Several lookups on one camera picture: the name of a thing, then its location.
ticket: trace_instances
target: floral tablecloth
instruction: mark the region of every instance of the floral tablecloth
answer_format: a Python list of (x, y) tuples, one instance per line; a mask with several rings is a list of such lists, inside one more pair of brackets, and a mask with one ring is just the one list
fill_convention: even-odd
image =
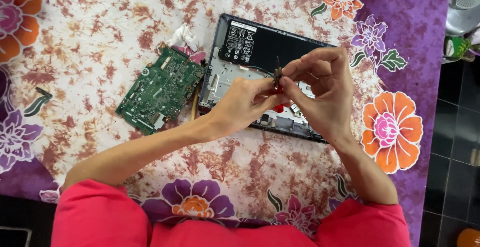
[[(67, 171), (141, 136), (115, 115), (156, 46), (183, 23), (209, 54), (230, 13), (343, 46), (355, 82), (352, 130), (390, 175), (418, 244), (447, 0), (0, 0), (0, 193), (55, 203)], [(42, 95), (35, 87), (51, 93)], [(189, 102), (171, 128), (189, 120)], [(152, 220), (292, 224), (357, 198), (329, 145), (257, 129), (185, 147), (125, 185)]]

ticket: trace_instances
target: left hand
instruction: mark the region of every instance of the left hand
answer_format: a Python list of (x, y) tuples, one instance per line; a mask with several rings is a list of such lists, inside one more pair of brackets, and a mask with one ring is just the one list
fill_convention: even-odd
[(275, 93), (272, 78), (237, 77), (229, 90), (207, 116), (214, 139), (242, 130), (276, 105), (291, 107), (290, 98)]

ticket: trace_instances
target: green circuit board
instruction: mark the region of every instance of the green circuit board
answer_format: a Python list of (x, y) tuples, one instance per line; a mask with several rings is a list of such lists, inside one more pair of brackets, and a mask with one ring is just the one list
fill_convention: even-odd
[(145, 135), (175, 120), (205, 72), (205, 67), (175, 47), (162, 43), (158, 52), (158, 60), (142, 70), (115, 110)]

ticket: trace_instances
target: battery label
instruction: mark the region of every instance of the battery label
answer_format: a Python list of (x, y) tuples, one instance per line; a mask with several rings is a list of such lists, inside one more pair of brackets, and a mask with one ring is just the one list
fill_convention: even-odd
[(224, 57), (229, 58), (232, 62), (243, 62), (248, 65), (251, 60), (254, 48), (254, 34), (257, 28), (236, 21), (231, 21), (228, 35), (225, 40), (227, 50)]

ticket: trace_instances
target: warning symbol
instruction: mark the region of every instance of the warning symbol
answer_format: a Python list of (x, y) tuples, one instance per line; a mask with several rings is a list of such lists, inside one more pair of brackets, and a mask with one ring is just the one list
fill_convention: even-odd
[(246, 40), (252, 40), (253, 41), (252, 36), (253, 36), (254, 32), (248, 30), (247, 34), (248, 34), (248, 36), (247, 36)]

